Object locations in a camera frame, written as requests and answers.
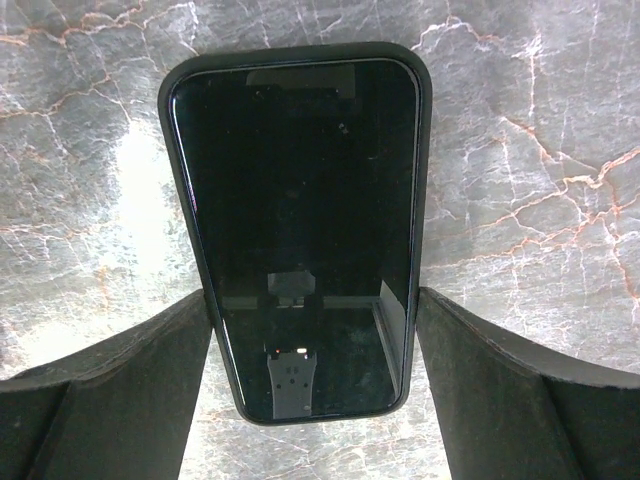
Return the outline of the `black case smartphone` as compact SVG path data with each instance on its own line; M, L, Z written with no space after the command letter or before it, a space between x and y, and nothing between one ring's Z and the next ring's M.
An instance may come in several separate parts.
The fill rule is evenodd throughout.
M158 114L240 415L359 419L409 393L432 83L391 42L203 54Z

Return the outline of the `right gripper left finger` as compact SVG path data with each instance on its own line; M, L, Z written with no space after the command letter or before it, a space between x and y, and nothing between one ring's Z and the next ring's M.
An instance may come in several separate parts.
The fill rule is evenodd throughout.
M4 479L175 479L212 327L197 290L1 383Z

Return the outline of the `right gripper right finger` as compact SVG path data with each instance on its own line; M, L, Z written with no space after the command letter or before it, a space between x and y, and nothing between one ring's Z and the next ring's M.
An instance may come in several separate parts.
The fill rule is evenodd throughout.
M417 334L454 479L636 479L639 377L420 291Z

